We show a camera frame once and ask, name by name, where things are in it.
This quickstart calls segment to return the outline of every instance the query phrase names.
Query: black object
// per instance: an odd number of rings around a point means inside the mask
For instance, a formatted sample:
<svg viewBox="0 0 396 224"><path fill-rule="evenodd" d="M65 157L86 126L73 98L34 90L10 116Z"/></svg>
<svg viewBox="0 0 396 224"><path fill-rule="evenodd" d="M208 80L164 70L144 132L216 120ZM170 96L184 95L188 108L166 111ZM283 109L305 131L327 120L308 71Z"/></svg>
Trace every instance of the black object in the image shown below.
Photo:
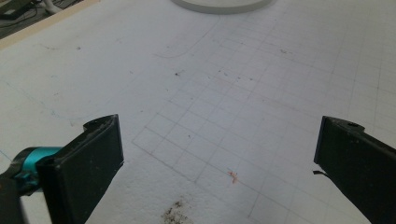
<svg viewBox="0 0 396 224"><path fill-rule="evenodd" d="M16 20L33 5L32 0L11 0L0 7L0 20Z"/></svg>
<svg viewBox="0 0 396 224"><path fill-rule="evenodd" d="M0 223L26 223L20 196L33 193L37 186L32 179L21 178L21 170L35 150L22 151L0 175ZM38 186L44 191L52 223L85 223L122 165L117 115L86 123L84 133L55 154L36 162ZM33 184L21 188L21 179L24 186Z"/></svg>
<svg viewBox="0 0 396 224"><path fill-rule="evenodd" d="M396 223L396 149L359 124L323 117L314 162L372 223Z"/></svg>

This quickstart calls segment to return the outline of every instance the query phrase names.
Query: orange mark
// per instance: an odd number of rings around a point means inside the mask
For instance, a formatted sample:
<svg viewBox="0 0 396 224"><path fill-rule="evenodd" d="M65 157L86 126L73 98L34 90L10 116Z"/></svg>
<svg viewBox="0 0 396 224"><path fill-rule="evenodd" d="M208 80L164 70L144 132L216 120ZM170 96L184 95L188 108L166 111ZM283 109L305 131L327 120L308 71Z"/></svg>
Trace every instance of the orange mark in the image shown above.
<svg viewBox="0 0 396 224"><path fill-rule="evenodd" d="M233 177L233 184L236 183L236 181L238 180L238 174L232 171L229 171L228 174Z"/></svg>

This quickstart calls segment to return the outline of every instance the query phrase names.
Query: round plate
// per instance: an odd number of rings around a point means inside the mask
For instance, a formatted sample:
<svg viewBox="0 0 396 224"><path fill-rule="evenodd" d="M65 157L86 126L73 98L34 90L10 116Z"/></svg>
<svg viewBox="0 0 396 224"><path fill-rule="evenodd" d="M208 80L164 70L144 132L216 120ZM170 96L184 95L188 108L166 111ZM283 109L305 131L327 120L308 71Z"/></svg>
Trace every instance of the round plate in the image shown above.
<svg viewBox="0 0 396 224"><path fill-rule="evenodd" d="M172 0L189 10L210 14L234 14L255 10L271 0Z"/></svg>

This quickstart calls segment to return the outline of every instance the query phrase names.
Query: white circular object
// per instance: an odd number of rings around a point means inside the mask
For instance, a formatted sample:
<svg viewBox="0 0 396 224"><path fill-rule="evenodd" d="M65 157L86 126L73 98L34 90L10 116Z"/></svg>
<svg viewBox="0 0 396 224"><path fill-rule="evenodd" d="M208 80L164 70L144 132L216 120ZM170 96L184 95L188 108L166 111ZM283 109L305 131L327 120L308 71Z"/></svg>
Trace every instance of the white circular object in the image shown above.
<svg viewBox="0 0 396 224"><path fill-rule="evenodd" d="M172 0L189 10L210 14L234 14L255 10L271 0Z"/></svg>

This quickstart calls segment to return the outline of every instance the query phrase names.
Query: gray round base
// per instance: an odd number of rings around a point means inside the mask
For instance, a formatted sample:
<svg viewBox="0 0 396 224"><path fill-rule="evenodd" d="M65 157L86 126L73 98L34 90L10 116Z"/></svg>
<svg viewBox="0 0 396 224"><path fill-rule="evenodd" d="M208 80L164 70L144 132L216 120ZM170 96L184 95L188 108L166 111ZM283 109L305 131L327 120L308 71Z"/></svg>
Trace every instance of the gray round base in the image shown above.
<svg viewBox="0 0 396 224"><path fill-rule="evenodd" d="M255 10L271 0L172 0L189 10L210 14L234 14Z"/></svg>

